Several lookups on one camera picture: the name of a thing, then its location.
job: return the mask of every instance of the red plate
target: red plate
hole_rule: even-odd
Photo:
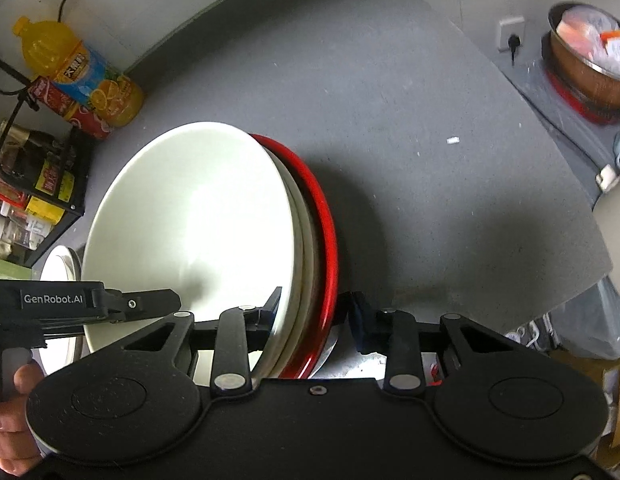
[[[334,306],[337,301],[337,283],[339,275],[339,261],[337,254],[337,235],[334,230],[334,222],[330,214],[328,202],[317,179],[304,162],[295,153],[287,149],[276,140],[263,137],[258,134],[252,136],[261,146],[268,148],[279,157],[288,171],[299,184],[301,193],[311,210],[315,212],[315,220],[318,219],[324,238],[325,254],[325,292],[321,308],[316,308],[311,316],[306,333],[292,354],[292,358],[279,375],[283,379],[307,379],[314,369],[325,340],[332,326]]]

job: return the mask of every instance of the yellow package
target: yellow package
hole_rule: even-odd
[[[39,179],[35,186],[36,189],[52,195],[55,192],[56,180],[58,179],[58,169],[50,164],[48,160],[43,163]],[[64,171],[61,179],[61,187],[59,188],[59,200],[70,202],[72,190],[74,189],[74,175],[69,171]],[[56,205],[49,204],[45,200],[31,197],[26,207],[26,211],[31,215],[41,218],[51,224],[58,224],[64,215],[64,210]]]

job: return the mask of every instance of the copper pot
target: copper pot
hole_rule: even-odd
[[[597,9],[597,7],[578,2],[563,2],[556,4],[548,12],[548,22],[551,29],[550,45],[554,58],[564,76],[595,104],[603,108],[620,108],[620,75],[609,72],[578,54],[556,33],[556,28],[561,22],[564,12],[575,6]],[[604,10],[597,10],[616,20],[620,27],[620,21],[614,16]]]

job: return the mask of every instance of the orange juice bottle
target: orange juice bottle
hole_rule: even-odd
[[[110,126],[124,126],[138,113],[144,101],[141,89],[65,23],[32,23],[21,16],[12,31],[21,38],[23,57],[34,72],[49,77],[62,92],[94,110]]]

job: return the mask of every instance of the stack of plates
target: stack of plates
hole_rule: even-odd
[[[197,321],[261,306],[282,286],[270,338],[250,366],[255,378],[308,377],[334,313],[334,226],[308,168],[255,138],[194,123],[144,147],[101,202],[82,279],[124,292],[171,288]],[[150,322],[86,326],[88,346],[95,351]],[[199,353],[197,384],[209,383],[212,353]]]

